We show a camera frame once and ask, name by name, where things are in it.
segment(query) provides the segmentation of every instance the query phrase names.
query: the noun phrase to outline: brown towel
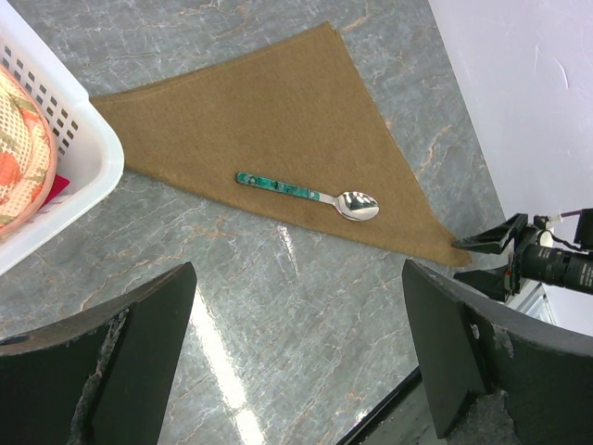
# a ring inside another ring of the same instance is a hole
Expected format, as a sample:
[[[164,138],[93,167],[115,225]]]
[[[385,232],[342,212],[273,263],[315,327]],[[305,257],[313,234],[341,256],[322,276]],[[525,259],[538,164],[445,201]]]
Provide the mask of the brown towel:
[[[126,167],[239,209],[462,266],[329,24],[220,65],[96,97]],[[332,207],[237,184],[249,172],[337,196],[374,197],[352,222]]]

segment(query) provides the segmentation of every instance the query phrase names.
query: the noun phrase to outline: patterned fabric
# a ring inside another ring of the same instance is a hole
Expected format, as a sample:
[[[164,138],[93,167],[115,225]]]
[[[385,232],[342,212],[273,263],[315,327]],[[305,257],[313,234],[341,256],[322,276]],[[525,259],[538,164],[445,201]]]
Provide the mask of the patterned fabric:
[[[57,153],[40,110],[0,68],[0,235],[5,235],[43,204]]]

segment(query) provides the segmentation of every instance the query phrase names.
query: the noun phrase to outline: gray marble table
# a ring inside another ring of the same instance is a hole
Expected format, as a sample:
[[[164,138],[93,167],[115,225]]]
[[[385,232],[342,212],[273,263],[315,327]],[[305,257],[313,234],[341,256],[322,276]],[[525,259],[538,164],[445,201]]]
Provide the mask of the gray marble table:
[[[329,20],[437,217],[458,236],[502,218],[426,0],[14,7],[91,95],[218,63]],[[160,444],[332,444],[417,364],[404,260],[125,172],[106,200],[0,277],[0,337],[191,261],[198,292]]]

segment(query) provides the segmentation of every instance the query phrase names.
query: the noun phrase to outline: red object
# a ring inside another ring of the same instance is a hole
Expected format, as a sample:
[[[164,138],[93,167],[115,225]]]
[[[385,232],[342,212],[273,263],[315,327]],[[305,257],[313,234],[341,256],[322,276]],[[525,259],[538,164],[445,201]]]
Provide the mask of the red object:
[[[47,204],[49,201],[51,201],[57,195],[62,193],[64,191],[64,189],[66,187],[68,187],[68,184],[70,184],[70,181],[68,179],[57,174],[56,177],[54,178],[54,184],[52,185],[52,188],[49,191],[49,195],[47,195],[47,198],[45,199],[44,204],[41,207],[43,207],[45,204]]]

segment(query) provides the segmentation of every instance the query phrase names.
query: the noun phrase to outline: white surface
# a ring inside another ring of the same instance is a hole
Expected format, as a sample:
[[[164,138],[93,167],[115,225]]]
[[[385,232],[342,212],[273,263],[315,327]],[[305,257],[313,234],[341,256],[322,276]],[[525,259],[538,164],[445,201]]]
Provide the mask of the white surface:
[[[430,3],[505,214],[593,207],[593,2]],[[547,291],[559,325],[593,336],[593,297]]]
[[[37,99],[56,136],[57,173],[66,192],[0,242],[0,274],[106,197],[120,180],[118,137],[90,104],[84,88],[6,0],[0,0],[0,63]]]

